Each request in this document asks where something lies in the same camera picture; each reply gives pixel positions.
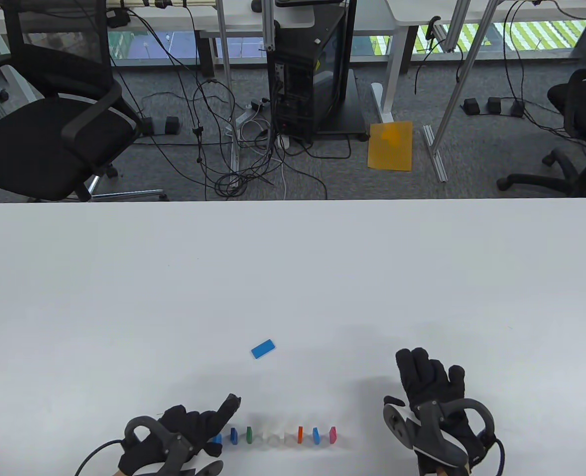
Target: chair base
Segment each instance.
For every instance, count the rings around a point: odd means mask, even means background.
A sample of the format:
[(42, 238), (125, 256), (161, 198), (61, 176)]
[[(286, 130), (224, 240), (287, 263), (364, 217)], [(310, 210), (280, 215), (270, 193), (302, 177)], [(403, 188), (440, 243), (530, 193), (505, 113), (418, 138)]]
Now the chair base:
[[(116, 168), (114, 168), (111, 165), (105, 170), (105, 174), (111, 179), (119, 176), (119, 173), (116, 171)], [(86, 188), (84, 185), (80, 186), (75, 191), (76, 197), (71, 195), (71, 197), (68, 197), (68, 199), (75, 201), (78, 200), (79, 202), (116, 202), (118, 200), (127, 200), (131, 198), (141, 197), (153, 197), (156, 195), (159, 200), (169, 201), (166, 193), (161, 188), (157, 188), (154, 190), (138, 190), (136, 192), (115, 192), (95, 194), (94, 192), (100, 181), (101, 177), (95, 175), (92, 179), (92, 182), (90, 182), (90, 186), (88, 188)]]
[(551, 150), (551, 154), (542, 159), (542, 163), (549, 167), (556, 162), (560, 165), (564, 178), (512, 173), (505, 178), (497, 179), (496, 186), (499, 190), (505, 191), (513, 184), (524, 183), (544, 186), (564, 193), (567, 197), (586, 197), (586, 167), (581, 173), (578, 173), (569, 157), (560, 149)]

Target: glass railing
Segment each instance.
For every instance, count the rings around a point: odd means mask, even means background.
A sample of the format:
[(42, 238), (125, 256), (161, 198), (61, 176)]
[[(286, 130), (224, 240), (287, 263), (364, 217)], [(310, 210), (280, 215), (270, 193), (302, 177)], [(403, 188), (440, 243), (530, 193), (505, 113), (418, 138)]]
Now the glass railing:
[[(509, 51), (569, 50), (572, 49), (586, 27), (586, 20), (560, 20), (555, 22), (516, 22), (507, 25), (506, 35), (502, 23), (493, 23), (487, 31), (482, 51), (502, 51), (503, 36)], [(419, 27), (414, 45), (414, 53), (429, 50), (425, 39), (427, 27)], [(476, 36), (477, 24), (464, 25), (458, 48), (467, 52)], [(192, 32), (157, 32), (164, 47), (176, 58), (194, 59), (196, 57), (195, 37)], [(356, 36), (352, 39), (352, 56), (384, 56), (390, 49), (390, 36)], [(110, 32), (110, 51), (115, 59), (166, 59), (167, 54), (150, 34), (145, 32)], [(220, 39), (218, 57), (221, 57)], [(232, 58), (263, 58), (261, 38), (229, 38), (229, 56)], [(434, 48), (434, 53), (442, 53)]]

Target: monitor stand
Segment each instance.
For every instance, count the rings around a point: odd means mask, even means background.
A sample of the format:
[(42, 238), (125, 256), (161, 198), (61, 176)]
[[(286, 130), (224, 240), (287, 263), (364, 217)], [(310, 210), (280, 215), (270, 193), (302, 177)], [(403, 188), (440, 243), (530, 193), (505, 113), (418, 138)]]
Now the monitor stand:
[(313, 135), (313, 140), (343, 140), (344, 136), (357, 138), (362, 142), (369, 138), (352, 70), (348, 70), (345, 98), (323, 120), (319, 130)]

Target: black office chair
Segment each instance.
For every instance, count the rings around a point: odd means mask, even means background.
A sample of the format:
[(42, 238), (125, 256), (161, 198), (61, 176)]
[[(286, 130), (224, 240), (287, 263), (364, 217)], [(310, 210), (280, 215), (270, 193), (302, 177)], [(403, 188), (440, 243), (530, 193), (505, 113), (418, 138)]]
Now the black office chair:
[[(564, 116), (564, 129), (569, 136), (586, 141), (586, 68), (574, 72), (568, 84), (558, 84), (549, 89), (549, 101)], [(569, 197), (586, 197), (586, 167), (578, 173), (569, 157), (560, 149), (542, 159), (549, 167), (557, 162), (564, 178), (541, 177), (514, 173), (496, 181), (500, 190), (508, 190), (514, 183), (545, 186), (565, 193)]]
[(93, 194), (104, 173), (118, 174), (112, 161), (141, 128), (112, 77), (105, 0), (0, 4), (10, 49), (0, 66), (13, 66), (44, 95), (0, 119), (0, 188), (39, 200), (166, 199), (160, 189)]

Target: chair backrest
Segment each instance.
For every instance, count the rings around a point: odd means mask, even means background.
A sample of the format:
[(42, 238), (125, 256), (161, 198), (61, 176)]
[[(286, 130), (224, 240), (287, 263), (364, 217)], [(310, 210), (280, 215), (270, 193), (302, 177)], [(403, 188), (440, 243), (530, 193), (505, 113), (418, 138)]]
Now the chair backrest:
[(13, 66), (43, 95), (98, 100), (114, 83), (105, 0), (1, 0)]

